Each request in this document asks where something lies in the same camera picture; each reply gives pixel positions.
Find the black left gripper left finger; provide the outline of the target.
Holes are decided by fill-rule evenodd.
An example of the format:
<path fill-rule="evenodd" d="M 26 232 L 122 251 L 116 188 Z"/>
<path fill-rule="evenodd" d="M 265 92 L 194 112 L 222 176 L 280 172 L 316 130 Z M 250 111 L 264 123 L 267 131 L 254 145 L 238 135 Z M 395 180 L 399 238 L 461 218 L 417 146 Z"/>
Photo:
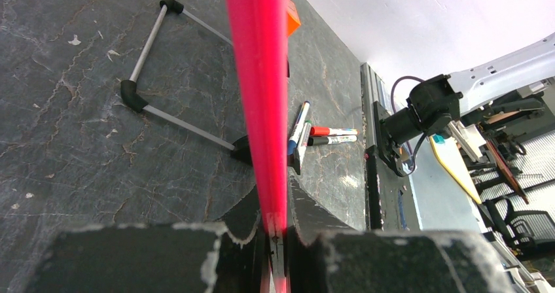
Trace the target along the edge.
<path fill-rule="evenodd" d="M 60 232 L 26 292 L 260 292 L 267 282 L 252 189 L 212 222 L 89 225 Z"/>

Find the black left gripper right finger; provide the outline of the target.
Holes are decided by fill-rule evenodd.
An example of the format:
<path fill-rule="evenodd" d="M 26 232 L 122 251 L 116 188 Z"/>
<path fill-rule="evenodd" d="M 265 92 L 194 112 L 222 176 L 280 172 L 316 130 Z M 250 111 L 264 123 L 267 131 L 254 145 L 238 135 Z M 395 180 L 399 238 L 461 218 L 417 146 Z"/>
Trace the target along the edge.
<path fill-rule="evenodd" d="M 474 232 L 364 232 L 288 182 L 291 292 L 512 292 L 494 249 Z"/>

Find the pink framed whiteboard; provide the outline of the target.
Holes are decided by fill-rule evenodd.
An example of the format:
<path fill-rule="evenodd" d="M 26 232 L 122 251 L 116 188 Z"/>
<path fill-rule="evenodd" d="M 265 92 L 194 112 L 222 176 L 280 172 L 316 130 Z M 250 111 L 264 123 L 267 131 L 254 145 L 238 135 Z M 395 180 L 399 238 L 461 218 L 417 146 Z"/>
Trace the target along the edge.
<path fill-rule="evenodd" d="M 287 0 L 226 0 L 276 292 L 287 291 Z"/>

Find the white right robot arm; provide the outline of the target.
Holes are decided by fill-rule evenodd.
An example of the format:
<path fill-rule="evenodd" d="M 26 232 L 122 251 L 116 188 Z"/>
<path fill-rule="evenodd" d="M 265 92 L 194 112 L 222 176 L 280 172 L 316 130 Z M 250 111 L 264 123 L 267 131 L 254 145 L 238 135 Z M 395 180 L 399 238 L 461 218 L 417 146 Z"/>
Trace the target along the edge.
<path fill-rule="evenodd" d="M 554 35 L 482 65 L 418 79 L 407 106 L 377 126 L 390 143 L 430 136 L 513 90 L 554 76 Z"/>

